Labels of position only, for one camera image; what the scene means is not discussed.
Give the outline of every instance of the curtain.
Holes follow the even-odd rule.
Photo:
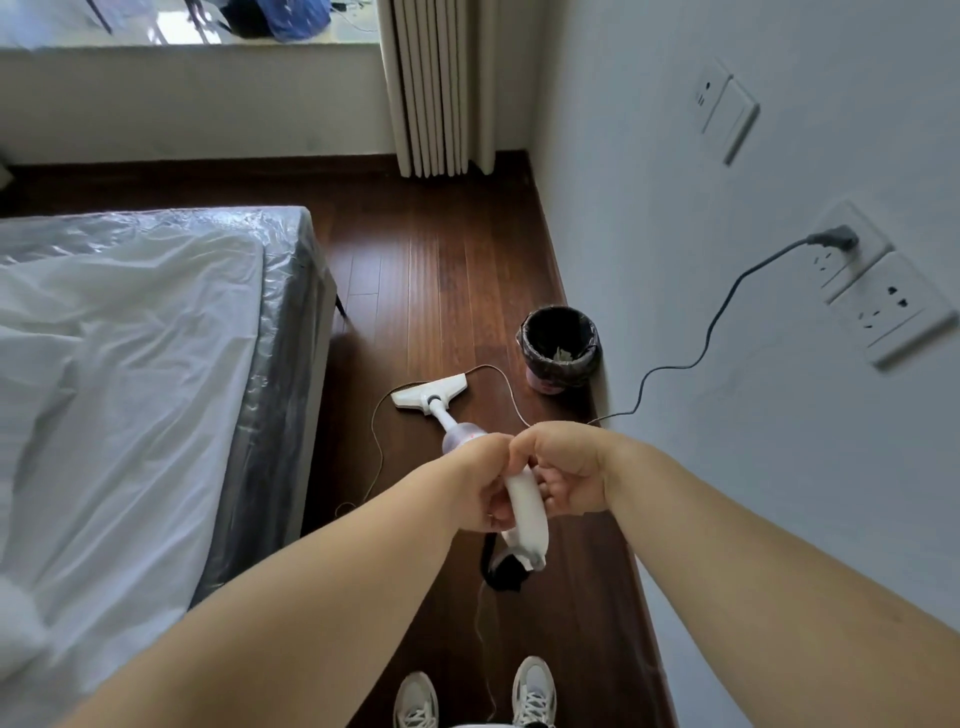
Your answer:
[[[404,177],[493,171],[497,0],[378,0]]]

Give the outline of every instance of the sneaker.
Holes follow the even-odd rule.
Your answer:
[[[546,662],[528,657],[514,678],[514,725],[553,725],[557,717],[557,688]]]
[[[437,691],[425,672],[411,672],[396,692],[394,728],[437,728]]]

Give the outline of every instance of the shoelace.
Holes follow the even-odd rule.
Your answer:
[[[546,695],[524,688],[520,696],[520,713],[514,719],[514,723],[516,725],[546,723],[549,718],[547,713],[549,707]]]
[[[403,728],[437,728],[437,719],[417,708],[403,717]]]

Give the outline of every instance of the vacuum cleaner body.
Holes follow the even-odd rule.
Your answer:
[[[443,452],[446,455],[463,443],[487,434],[483,428],[473,423],[458,423],[446,411],[450,400],[466,389],[467,377],[456,375],[402,389],[392,393],[391,398],[397,407],[418,409],[424,415],[433,415],[437,419],[446,431],[443,443]],[[505,483],[514,507],[516,527],[501,534],[508,548],[492,565],[489,563],[492,543],[489,543],[489,548],[485,546],[481,571],[495,589],[518,591],[519,582],[522,582],[530,571],[540,571],[546,566],[550,532],[540,488],[530,468],[526,467],[522,473],[511,475],[505,479]],[[522,570],[511,563],[510,559],[519,562]]]

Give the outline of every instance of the vacuum cleaner handle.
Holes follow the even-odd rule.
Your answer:
[[[526,558],[518,556],[525,569],[540,571],[546,566],[550,531],[537,480],[528,466],[522,473],[505,478],[505,482],[514,506],[516,528],[504,531],[503,538],[508,546],[519,547],[526,554]]]

